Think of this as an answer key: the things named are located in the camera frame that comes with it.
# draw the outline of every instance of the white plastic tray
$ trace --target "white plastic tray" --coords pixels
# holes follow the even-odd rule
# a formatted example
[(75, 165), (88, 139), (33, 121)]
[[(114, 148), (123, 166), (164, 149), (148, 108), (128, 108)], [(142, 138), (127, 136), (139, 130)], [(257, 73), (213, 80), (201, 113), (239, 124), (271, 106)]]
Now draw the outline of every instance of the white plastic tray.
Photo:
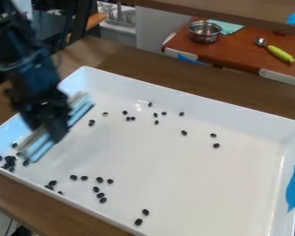
[[(0, 169), (4, 175), (135, 234), (293, 235), (295, 209), (288, 213), (285, 192), (295, 164), (295, 121), (89, 67), (60, 88), (69, 95), (88, 91), (95, 107), (37, 163), (25, 168), (20, 160), (14, 174)], [(127, 122), (123, 110), (136, 120)], [(0, 155), (28, 131), (17, 115), (1, 125)], [(89, 179), (73, 182), (71, 174)], [(114, 184), (96, 184), (98, 176)], [(43, 187), (51, 180), (64, 196)], [(99, 203), (95, 185), (107, 203)], [(144, 220), (140, 227), (137, 218)]]

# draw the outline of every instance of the cable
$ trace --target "cable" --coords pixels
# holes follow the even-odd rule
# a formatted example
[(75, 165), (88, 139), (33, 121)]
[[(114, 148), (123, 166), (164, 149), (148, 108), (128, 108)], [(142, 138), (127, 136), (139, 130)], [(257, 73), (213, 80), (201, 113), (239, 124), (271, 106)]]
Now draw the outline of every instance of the cable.
[(64, 28), (64, 31), (62, 32), (62, 35), (61, 35), (58, 51), (65, 48), (66, 35), (67, 35), (67, 33), (68, 33), (69, 29), (70, 29), (71, 22), (72, 22), (72, 17), (74, 15), (74, 11), (76, 9), (76, 6), (77, 6), (77, 1), (76, 0), (71, 0), (69, 8), (68, 8), (67, 15), (66, 15), (65, 28)]
[(7, 236), (9, 230), (11, 229), (12, 223), (13, 223), (13, 219), (10, 219), (9, 223), (8, 223), (8, 226), (7, 226), (7, 229), (6, 229), (6, 233), (4, 234), (4, 236)]

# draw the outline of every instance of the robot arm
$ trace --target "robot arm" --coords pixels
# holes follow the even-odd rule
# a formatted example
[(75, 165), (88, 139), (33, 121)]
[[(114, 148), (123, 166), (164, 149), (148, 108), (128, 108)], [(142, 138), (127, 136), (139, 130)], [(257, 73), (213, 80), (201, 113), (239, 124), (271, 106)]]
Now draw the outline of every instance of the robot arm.
[(48, 50), (35, 39), (30, 22), (10, 0), (0, 0), (0, 71), (12, 88), (11, 107), (30, 129), (44, 125), (54, 143), (67, 133), (70, 108)]

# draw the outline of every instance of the metal spoon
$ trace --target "metal spoon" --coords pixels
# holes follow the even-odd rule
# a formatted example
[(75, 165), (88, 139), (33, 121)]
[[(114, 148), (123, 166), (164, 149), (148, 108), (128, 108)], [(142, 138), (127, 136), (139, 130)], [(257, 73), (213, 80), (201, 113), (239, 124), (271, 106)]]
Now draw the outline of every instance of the metal spoon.
[(287, 63), (295, 62), (293, 56), (291, 56), (290, 54), (282, 51), (281, 49), (278, 49), (275, 46), (268, 45), (265, 38), (257, 37), (255, 40), (255, 43), (259, 46), (266, 47), (269, 50), (269, 52), (271, 52), (273, 55), (275, 55), (277, 58), (281, 59), (284, 62), (287, 62)]

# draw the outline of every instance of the metal bowl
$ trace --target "metal bowl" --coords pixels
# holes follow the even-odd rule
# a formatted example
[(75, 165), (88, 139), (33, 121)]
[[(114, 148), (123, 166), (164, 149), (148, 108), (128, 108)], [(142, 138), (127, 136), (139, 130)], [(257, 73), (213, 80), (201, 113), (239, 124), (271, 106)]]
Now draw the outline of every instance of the metal bowl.
[(188, 29), (190, 40), (200, 43), (213, 43), (217, 41), (218, 35), (222, 30), (220, 26), (206, 21), (191, 23)]

